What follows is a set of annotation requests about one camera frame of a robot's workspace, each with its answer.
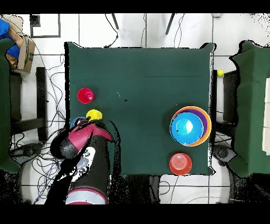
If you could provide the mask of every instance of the purple bowl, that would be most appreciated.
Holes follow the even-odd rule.
[[[204,131],[203,131],[202,136],[201,136],[201,138],[202,138],[205,135],[205,132],[207,130],[207,120],[206,120],[206,117],[200,111],[194,110],[194,109],[186,109],[186,110],[181,111],[180,114],[181,113],[193,113],[193,114],[197,115],[200,118],[200,120],[202,122],[202,125],[204,127]]]

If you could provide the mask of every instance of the yellow ball on chair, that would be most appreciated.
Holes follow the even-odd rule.
[[[224,75],[224,71],[223,70],[217,70],[217,76],[223,76]]]

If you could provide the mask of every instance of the blue object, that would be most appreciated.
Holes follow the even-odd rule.
[[[10,38],[11,40],[13,40],[12,37],[7,34],[8,33],[8,28],[9,28],[9,23],[0,19],[0,39],[2,39],[2,38]],[[6,53],[8,53],[9,55],[11,55],[11,56],[18,59],[19,54],[20,54],[20,50],[19,50],[17,44],[15,43],[14,46],[7,49]]]
[[[73,119],[73,120],[71,121],[71,123],[70,123],[70,127],[73,127],[73,126],[74,126],[74,123],[75,123],[75,121],[76,121],[78,118],[85,119],[85,117],[77,117],[77,118]]]
[[[183,145],[193,144],[203,135],[200,118],[193,113],[180,113],[170,124],[170,133],[175,141]]]

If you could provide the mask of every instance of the blue bowl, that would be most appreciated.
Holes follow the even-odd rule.
[[[73,120],[71,121],[71,123],[70,123],[70,127],[71,127],[71,128],[74,126],[74,123],[75,123],[75,121],[76,121],[78,118],[85,119],[85,117],[77,117],[77,118],[73,119]]]
[[[180,113],[170,124],[170,133],[175,141],[183,145],[198,141],[204,132],[200,118],[193,113]]]

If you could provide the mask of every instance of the cardboard box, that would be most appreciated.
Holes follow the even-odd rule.
[[[20,48],[20,54],[17,67],[14,67],[11,63],[11,68],[14,70],[24,71],[26,73],[31,72],[32,62],[35,52],[35,44],[30,40],[30,37],[23,35],[23,19],[14,15],[3,15],[3,20],[7,21],[12,28],[22,39],[23,43]]]

